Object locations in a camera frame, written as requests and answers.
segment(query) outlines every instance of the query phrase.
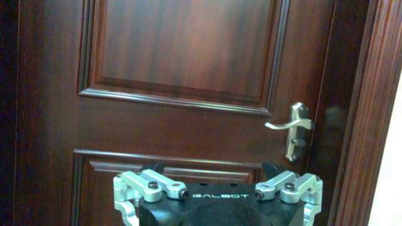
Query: lever handle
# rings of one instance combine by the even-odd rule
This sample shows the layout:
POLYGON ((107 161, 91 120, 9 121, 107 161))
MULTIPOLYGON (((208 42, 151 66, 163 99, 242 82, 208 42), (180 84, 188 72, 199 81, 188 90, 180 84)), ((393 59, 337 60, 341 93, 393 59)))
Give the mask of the lever handle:
POLYGON ((274 125, 266 122, 264 126, 270 129, 290 129, 293 127, 303 127, 306 129, 313 129, 313 121, 310 119, 295 119, 291 122, 280 125, 274 125))
POLYGON ((295 161, 299 158, 301 152, 306 146, 305 130, 313 129, 314 122, 307 118, 309 108, 303 103, 295 103, 290 109, 291 112, 289 123, 274 125, 266 122, 264 126, 270 129, 289 129, 284 157, 290 161, 295 161))

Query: silver metal bracket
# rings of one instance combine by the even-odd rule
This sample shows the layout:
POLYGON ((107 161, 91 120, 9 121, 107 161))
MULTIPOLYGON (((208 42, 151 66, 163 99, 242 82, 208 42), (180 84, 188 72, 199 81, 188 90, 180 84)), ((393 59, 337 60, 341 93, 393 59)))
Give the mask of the silver metal bracket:
POLYGON ((122 212, 124 225, 139 225, 135 211, 139 199, 158 202, 163 192, 171 199, 186 199, 188 196, 183 182, 171 180, 151 169, 146 169, 140 174, 127 171, 114 177, 115 209, 122 212))
POLYGON ((284 157, 290 161, 295 161, 301 157, 306 146, 306 129, 313 129, 314 127, 314 122, 307 117, 309 108, 303 103, 298 102, 291 105, 289 123, 280 125, 264 123, 264 126, 270 129, 289 129, 284 157))
POLYGON ((313 226, 314 217, 321 212, 323 182, 318 176, 306 173, 302 177, 284 171, 276 177, 255 185, 255 198, 271 200, 280 192, 280 200, 286 203, 305 202, 303 226, 313 226))

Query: white wall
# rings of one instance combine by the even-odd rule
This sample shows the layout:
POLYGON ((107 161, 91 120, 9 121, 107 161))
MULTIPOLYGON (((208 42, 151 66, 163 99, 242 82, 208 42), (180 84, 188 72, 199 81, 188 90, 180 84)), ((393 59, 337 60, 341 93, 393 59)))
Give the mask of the white wall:
POLYGON ((381 161, 369 226, 402 226, 402 80, 381 161))

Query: bolt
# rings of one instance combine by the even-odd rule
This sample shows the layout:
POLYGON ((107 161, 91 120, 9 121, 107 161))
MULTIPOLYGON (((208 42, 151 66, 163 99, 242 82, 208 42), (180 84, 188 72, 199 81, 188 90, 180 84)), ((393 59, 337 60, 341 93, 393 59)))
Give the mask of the bolt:
POLYGON ((156 182, 156 181, 150 181, 150 183, 148 183, 148 188, 151 188, 151 189, 158 189, 158 188, 159 188, 158 182, 156 182))
POLYGON ((183 190, 180 191, 180 193, 179 193, 179 198, 180 198, 182 200, 186 200, 186 199, 188 198, 188 191, 187 191, 187 189, 183 189, 183 190))
POLYGON ((262 200, 264 197, 264 194, 259 190, 256 190, 254 196, 255 196, 256 200, 262 200))
POLYGON ((294 183, 286 183, 284 189, 294 192, 295 191, 295 184, 294 183))

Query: door panel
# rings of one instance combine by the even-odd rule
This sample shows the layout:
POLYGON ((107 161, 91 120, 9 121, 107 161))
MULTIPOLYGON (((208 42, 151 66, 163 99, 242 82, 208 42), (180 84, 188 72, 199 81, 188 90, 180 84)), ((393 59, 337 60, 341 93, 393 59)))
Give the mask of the door panel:
POLYGON ((122 215, 120 212, 114 211, 111 178, 116 173, 127 170, 139 171, 143 164, 163 161, 168 165, 164 175, 188 182, 251 183, 262 179, 260 164, 200 161, 91 150, 75 150, 73 153, 73 216, 76 217, 72 219, 72 224, 119 225, 116 222, 120 223, 122 215))
POLYGON ((314 118, 333 4, 21 1, 16 224, 111 224, 114 175, 155 161, 183 181, 303 172, 263 124, 298 101, 314 118))
POLYGON ((84 7, 81 95, 268 114, 268 63, 284 32, 272 29, 278 1, 90 0, 84 7))

